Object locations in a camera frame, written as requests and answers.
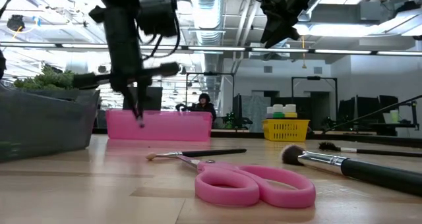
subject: wooden tabletop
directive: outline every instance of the wooden tabletop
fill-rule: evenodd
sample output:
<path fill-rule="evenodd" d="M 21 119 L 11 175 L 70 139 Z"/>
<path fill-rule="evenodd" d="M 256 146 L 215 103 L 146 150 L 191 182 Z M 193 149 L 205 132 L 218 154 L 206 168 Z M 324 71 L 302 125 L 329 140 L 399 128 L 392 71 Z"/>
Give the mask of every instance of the wooden tabletop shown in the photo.
<path fill-rule="evenodd" d="M 213 138 L 209 143 L 107 142 L 107 136 L 93 136 L 87 150 L 0 164 L 0 224 L 421 223 L 422 198 L 306 167 L 282 165 L 278 154 L 286 144 L 233 138 Z M 317 151 L 317 144 L 307 141 L 300 145 Z M 176 159 L 148 162 L 144 158 L 149 152 L 238 147 L 248 152 L 212 159 L 301 173 L 316 186 L 315 206 L 303 210 L 275 208 L 263 202 L 249 208 L 213 206 L 195 198 L 193 170 Z M 422 172 L 421 158 L 342 155 Z"/>

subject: black brush handle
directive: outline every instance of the black brush handle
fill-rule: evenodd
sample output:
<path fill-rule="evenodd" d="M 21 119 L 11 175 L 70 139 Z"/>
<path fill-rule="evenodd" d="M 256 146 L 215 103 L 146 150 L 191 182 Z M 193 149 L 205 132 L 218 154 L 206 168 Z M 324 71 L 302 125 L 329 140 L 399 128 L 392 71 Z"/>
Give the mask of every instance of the black brush handle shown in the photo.
<path fill-rule="evenodd" d="M 224 155 L 224 154 L 238 154 L 244 153 L 247 150 L 242 149 L 225 149 L 225 150 L 206 150 L 206 151 L 190 151 L 190 152 L 182 152 L 184 156 L 187 157 L 200 157 L 200 156 L 208 156 L 208 155 Z"/>
<path fill-rule="evenodd" d="M 396 155 L 396 156 L 406 156 L 406 157 L 422 157 L 422 153 L 417 153 L 417 152 L 393 152 L 393 151 L 357 149 L 357 153 L 373 154 L 373 155 Z"/>
<path fill-rule="evenodd" d="M 372 163 L 346 159 L 343 175 L 385 188 L 422 196 L 422 174 Z"/>

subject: paintbrush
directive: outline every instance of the paintbrush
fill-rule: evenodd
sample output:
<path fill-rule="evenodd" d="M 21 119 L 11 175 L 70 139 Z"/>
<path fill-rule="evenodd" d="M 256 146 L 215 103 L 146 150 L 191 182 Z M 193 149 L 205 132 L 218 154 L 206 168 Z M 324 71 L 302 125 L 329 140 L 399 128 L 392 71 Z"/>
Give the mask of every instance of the paintbrush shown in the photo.
<path fill-rule="evenodd" d="M 202 151 L 188 151 L 188 152 L 167 152 L 164 154 L 155 154 L 150 153 L 146 155 L 146 158 L 152 161 L 155 157 L 167 157 L 167 158 L 177 158 L 178 155 L 183 155 L 185 157 L 201 157 L 209 155 L 224 155 L 224 154 L 238 154 L 245 153 L 247 150 L 244 148 L 235 148 L 235 149 L 225 149 L 225 150 L 202 150 Z"/>
<path fill-rule="evenodd" d="M 394 151 L 367 150 L 367 149 L 357 149 L 357 148 L 339 148 L 336 145 L 334 145 L 334 143 L 332 142 L 320 142 L 319 149 L 322 151 L 350 152 L 350 153 L 357 153 L 357 154 L 422 157 L 422 153 L 417 153 L 417 152 L 394 152 Z"/>
<path fill-rule="evenodd" d="M 413 171 L 355 161 L 346 157 L 317 154 L 296 145 L 286 146 L 280 153 L 280 158 L 286 164 L 304 165 L 422 196 L 422 174 Z"/>

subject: scissors handle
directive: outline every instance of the scissors handle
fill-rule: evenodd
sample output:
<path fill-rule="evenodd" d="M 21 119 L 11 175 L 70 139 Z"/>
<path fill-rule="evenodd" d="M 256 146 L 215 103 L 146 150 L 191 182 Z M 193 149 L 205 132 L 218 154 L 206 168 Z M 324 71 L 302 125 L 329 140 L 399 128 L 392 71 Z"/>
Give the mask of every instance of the scissors handle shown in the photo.
<path fill-rule="evenodd" d="M 225 163 L 200 166 L 200 174 L 195 179 L 196 195 L 213 204 L 250 206 L 261 199 L 280 208 L 307 208 L 315 202 L 314 184 L 292 171 L 260 165 L 236 167 Z M 296 189 L 277 188 L 266 180 L 288 184 Z"/>

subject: yellow basket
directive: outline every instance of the yellow basket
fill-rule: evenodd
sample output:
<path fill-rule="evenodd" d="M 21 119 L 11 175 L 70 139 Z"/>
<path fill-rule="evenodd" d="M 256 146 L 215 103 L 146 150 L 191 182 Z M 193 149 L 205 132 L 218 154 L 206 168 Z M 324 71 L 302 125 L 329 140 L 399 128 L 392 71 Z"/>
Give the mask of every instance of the yellow basket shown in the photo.
<path fill-rule="evenodd" d="M 262 121 L 265 139 L 273 142 L 304 142 L 309 120 L 266 119 Z"/>

